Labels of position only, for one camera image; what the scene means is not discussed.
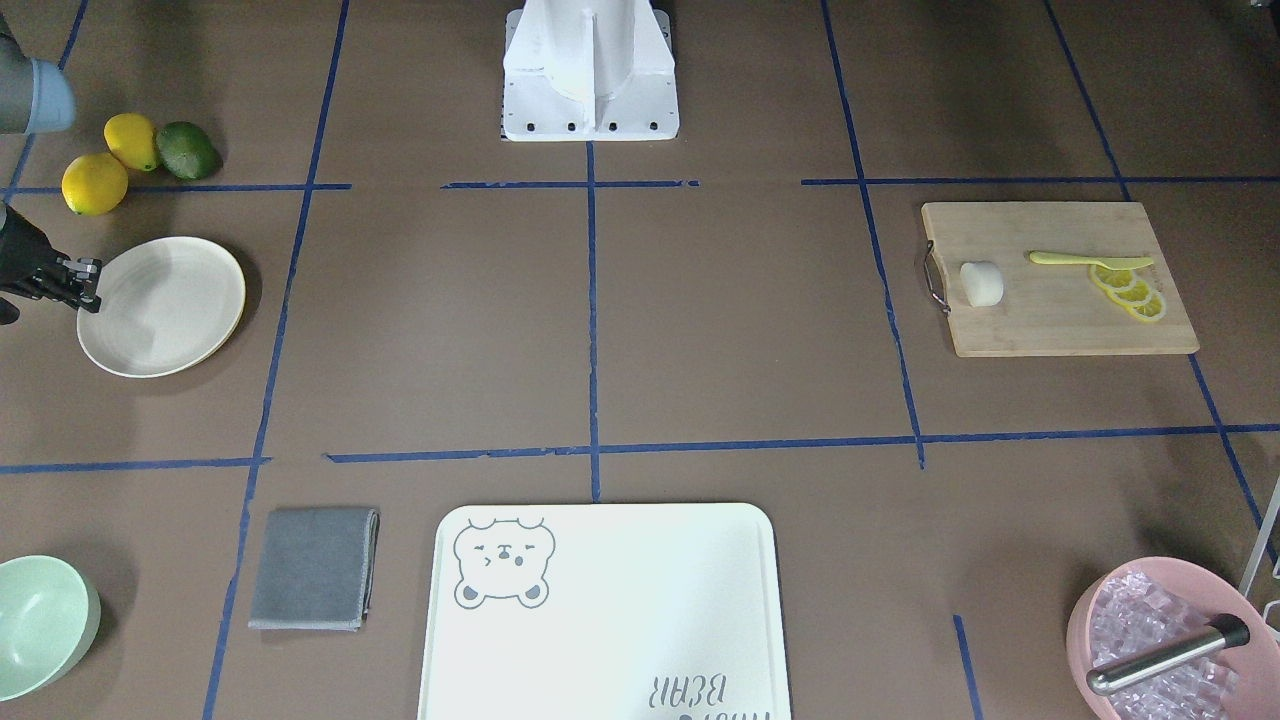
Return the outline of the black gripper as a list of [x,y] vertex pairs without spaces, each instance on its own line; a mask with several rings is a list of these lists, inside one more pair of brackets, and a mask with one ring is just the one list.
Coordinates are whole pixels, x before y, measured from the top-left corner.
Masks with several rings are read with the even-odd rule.
[[51,299],[97,314],[102,261],[69,259],[14,208],[5,205],[1,231],[1,290],[26,299]]

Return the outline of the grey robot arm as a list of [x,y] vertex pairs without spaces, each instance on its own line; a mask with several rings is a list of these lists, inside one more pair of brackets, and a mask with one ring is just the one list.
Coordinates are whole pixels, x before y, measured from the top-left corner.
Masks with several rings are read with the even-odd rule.
[[[1,20],[1,132],[42,135],[68,129],[76,100],[67,77],[51,61],[28,55],[6,20]],[[72,259],[55,250],[47,236],[14,208],[1,211],[1,323],[17,322],[20,309],[12,296],[51,299],[74,310],[99,313],[97,284],[102,263]]]

